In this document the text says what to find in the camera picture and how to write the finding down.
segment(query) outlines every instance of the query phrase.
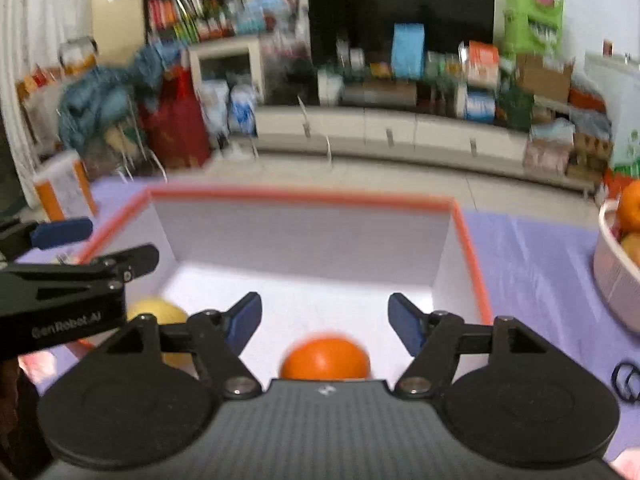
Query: red bag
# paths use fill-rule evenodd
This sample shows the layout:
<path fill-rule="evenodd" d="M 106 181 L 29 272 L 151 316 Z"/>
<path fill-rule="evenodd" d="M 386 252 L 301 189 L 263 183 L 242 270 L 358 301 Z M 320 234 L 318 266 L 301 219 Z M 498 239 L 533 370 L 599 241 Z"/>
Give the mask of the red bag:
<path fill-rule="evenodd" d="M 168 170 L 199 168 L 209 160 L 209 135 L 189 70 L 181 68 L 164 82 L 158 111 L 150 114 L 141 107 L 140 120 L 149 147 Z"/>

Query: white tv cabinet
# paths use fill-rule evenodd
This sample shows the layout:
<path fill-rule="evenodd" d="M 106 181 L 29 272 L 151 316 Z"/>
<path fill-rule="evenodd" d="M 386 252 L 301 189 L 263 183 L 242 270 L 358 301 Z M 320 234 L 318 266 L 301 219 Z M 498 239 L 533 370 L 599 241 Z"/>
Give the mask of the white tv cabinet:
<path fill-rule="evenodd" d="M 263 106 L 254 145 L 446 166 L 593 192 L 594 184 L 523 167 L 527 136 L 496 126 L 370 108 Z"/>

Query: table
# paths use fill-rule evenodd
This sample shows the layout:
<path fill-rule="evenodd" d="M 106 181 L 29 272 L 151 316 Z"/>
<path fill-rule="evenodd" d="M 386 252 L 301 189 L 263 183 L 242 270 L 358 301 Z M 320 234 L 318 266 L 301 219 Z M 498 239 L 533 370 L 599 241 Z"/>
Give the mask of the table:
<path fill-rule="evenodd" d="M 103 179 L 92 187 L 104 224 L 146 181 Z M 496 316 L 515 316 L 609 384 L 613 368 L 640 354 L 640 336 L 629 333 L 603 304 L 591 273 L 597 232 L 502 214 L 465 211 Z M 43 263 L 63 249 L 33 250 L 20 261 Z M 57 372 L 77 362 L 67 347 L 53 351 Z M 40 391 L 55 378 L 38 385 Z M 606 458 L 640 446 L 640 406 L 621 405 L 618 431 Z"/>

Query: wicker basket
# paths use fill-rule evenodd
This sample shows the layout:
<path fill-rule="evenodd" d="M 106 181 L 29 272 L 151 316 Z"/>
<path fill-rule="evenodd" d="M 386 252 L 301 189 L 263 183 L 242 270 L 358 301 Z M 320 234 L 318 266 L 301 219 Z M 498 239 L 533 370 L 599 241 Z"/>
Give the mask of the wicker basket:
<path fill-rule="evenodd" d="M 630 330 L 640 332 L 640 269 L 611 233 L 618 202 L 607 201 L 598 216 L 593 275 L 609 308 Z"/>

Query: basket of fruit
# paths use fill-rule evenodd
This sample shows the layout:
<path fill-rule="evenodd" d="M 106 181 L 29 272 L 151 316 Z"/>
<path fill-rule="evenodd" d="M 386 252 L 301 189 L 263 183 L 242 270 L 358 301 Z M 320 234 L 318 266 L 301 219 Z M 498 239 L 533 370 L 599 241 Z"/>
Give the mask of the basket of fruit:
<path fill-rule="evenodd" d="M 640 181 L 602 205 L 593 275 L 618 319 L 640 332 Z"/>

